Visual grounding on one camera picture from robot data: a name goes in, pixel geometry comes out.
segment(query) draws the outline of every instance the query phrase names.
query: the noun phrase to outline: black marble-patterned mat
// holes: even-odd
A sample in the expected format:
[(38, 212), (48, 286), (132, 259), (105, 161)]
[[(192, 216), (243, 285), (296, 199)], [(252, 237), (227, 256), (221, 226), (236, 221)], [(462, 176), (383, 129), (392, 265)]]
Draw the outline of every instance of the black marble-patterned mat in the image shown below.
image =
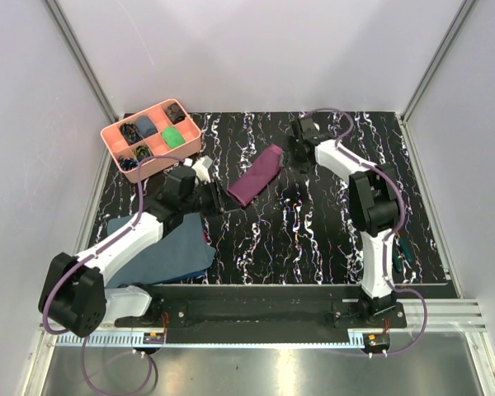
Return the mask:
[[(280, 142), (299, 113), (195, 113), (204, 135), (203, 150), (214, 158), (212, 172), (223, 186), (231, 185), (269, 144)], [(422, 197), (394, 113), (351, 113), (356, 122), (343, 143), (376, 163), (393, 163), (407, 206), (403, 236), (412, 246), (415, 263), (403, 264), (398, 282), (445, 282)], [(338, 113), (314, 119), (334, 134), (346, 130)], [(163, 184), (158, 174), (144, 182), (145, 191)], [(283, 171), (245, 211), (205, 220), (210, 243), (217, 249), (204, 277), (188, 283), (210, 284), (344, 284), (361, 279), (361, 237), (348, 214), (347, 185), (325, 168), (312, 175)], [(108, 220), (132, 214), (138, 200), (134, 187), (111, 164), (90, 238), (106, 236)]]

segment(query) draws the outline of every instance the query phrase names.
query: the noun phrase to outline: pink organizer tray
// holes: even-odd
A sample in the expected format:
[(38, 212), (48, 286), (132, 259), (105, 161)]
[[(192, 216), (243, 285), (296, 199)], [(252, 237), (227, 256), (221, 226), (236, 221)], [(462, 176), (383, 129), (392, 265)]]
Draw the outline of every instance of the pink organizer tray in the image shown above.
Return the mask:
[[(185, 113), (186, 118), (173, 125), (165, 114), (164, 109), (170, 106), (172, 103), (177, 103)], [(125, 122), (134, 122), (140, 116), (147, 116), (156, 125), (158, 132), (149, 136), (148, 138), (140, 140), (136, 144), (128, 145), (125, 138), (121, 134), (120, 126)], [(185, 143), (175, 149), (170, 149), (162, 138), (162, 131), (168, 126), (174, 126), (183, 136)], [(186, 110), (175, 99), (168, 99), (162, 101), (155, 106), (149, 107), (146, 110), (140, 111), (130, 117), (127, 117), (115, 124), (107, 126), (101, 131), (101, 137), (108, 148), (115, 165), (118, 167), (121, 173), (123, 173), (131, 183), (138, 182), (138, 170), (137, 168), (130, 171), (123, 171), (120, 164), (117, 162), (117, 158), (123, 156), (123, 158), (135, 158), (134, 150), (139, 146), (148, 146), (153, 155), (171, 154), (180, 158), (187, 158), (194, 153), (198, 153), (201, 150), (201, 130), (187, 114)], [(140, 177), (141, 180), (152, 176), (154, 173), (160, 172), (166, 167), (170, 167), (176, 161), (173, 159), (152, 159), (145, 163), (141, 167)]]

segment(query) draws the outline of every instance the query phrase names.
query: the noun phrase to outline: green cloth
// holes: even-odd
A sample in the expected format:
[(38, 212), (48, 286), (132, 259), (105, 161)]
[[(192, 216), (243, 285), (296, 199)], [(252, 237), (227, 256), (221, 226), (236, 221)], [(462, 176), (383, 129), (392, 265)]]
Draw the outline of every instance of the green cloth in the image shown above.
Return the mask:
[(170, 149), (175, 149), (185, 143), (182, 134), (173, 126), (168, 126), (162, 132), (163, 140)]

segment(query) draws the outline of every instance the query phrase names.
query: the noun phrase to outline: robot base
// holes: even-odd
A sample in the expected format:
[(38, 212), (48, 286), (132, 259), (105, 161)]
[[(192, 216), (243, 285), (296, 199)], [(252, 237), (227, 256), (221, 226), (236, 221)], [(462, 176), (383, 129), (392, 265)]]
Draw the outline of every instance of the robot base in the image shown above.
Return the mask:
[(332, 312), (336, 328), (385, 328), (387, 319), (391, 328), (407, 327), (403, 305), (394, 292), (381, 299), (362, 292), (356, 303), (334, 303)]
[[(128, 317), (119, 318), (115, 321), (115, 326), (117, 328), (160, 328), (163, 326), (163, 321), (161, 318), (162, 313), (167, 313), (168, 315), (168, 326), (170, 328), (185, 328), (186, 326), (191, 326), (194, 322), (202, 322), (206, 320), (212, 320), (214, 322), (224, 322), (231, 323), (236, 322), (239, 319), (245, 321), (247, 318), (253, 319), (252, 314), (257, 316), (260, 322), (271, 321), (275, 322), (272, 317), (271, 310), (266, 309), (267, 307), (255, 307), (254, 311), (249, 311), (250, 304), (245, 304), (248, 301), (235, 301), (232, 303), (231, 308), (233, 312), (231, 317), (216, 318), (214, 315), (212, 317), (206, 317), (204, 314), (201, 318), (191, 319), (190, 313), (187, 312), (188, 301), (179, 299), (161, 299), (153, 298), (153, 302), (150, 305), (147, 313), (140, 317)], [(279, 304), (277, 301), (268, 299), (267, 303), (273, 305), (274, 308)], [(330, 313), (319, 312), (318, 318), (324, 318), (321, 321), (326, 321), (329, 327), (338, 329), (348, 329), (348, 328), (385, 328), (386, 319), (389, 320), (390, 328), (406, 328), (407, 320), (405, 318), (405, 311), (403, 310), (403, 305), (401, 303), (395, 303), (391, 309), (382, 311), (376, 315), (371, 315), (368, 318), (362, 318), (358, 311), (359, 302), (343, 302), (338, 300), (337, 302), (332, 302), (332, 311)], [(242, 310), (247, 309), (246, 317), (242, 315)], [(303, 312), (293, 313), (290, 312), (292, 319), (295, 321), (301, 321), (306, 319), (306, 315)]]

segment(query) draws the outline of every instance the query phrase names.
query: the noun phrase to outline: table surface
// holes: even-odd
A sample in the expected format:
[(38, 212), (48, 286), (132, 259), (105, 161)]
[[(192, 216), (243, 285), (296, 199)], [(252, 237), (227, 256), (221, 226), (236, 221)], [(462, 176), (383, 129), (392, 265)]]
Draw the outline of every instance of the table surface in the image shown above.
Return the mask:
[[(356, 128), (343, 143), (376, 163), (392, 163), (408, 218), (401, 234), (415, 262), (403, 262), (397, 283), (445, 283), (422, 195), (396, 116), (392, 112), (350, 113)], [(214, 159), (212, 173), (232, 185), (268, 145), (280, 142), (299, 113), (193, 113), (203, 149)], [(318, 113), (321, 129), (340, 134), (347, 121), (340, 113)], [(144, 181), (145, 192), (164, 181), (160, 173)], [(110, 219), (135, 213), (136, 190), (110, 165), (99, 202), (90, 245), (106, 236)], [(204, 219), (217, 252), (205, 276), (183, 283), (200, 284), (353, 284), (361, 279), (361, 237), (352, 226), (345, 182), (325, 168), (303, 175), (284, 170), (245, 211)]]
[[(391, 350), (411, 340), (408, 334), (396, 334)], [(125, 352), (114, 347), (86, 350), (86, 368), (99, 389), (127, 394), (143, 383), (147, 364), (137, 356), (106, 365)], [(44, 396), (93, 394), (83, 381), (80, 353), (78, 347), (55, 348)], [(328, 350), (165, 348), (153, 360), (153, 377), (143, 395), (483, 395), (465, 337), (458, 333), (426, 333), (410, 351), (388, 359)]]

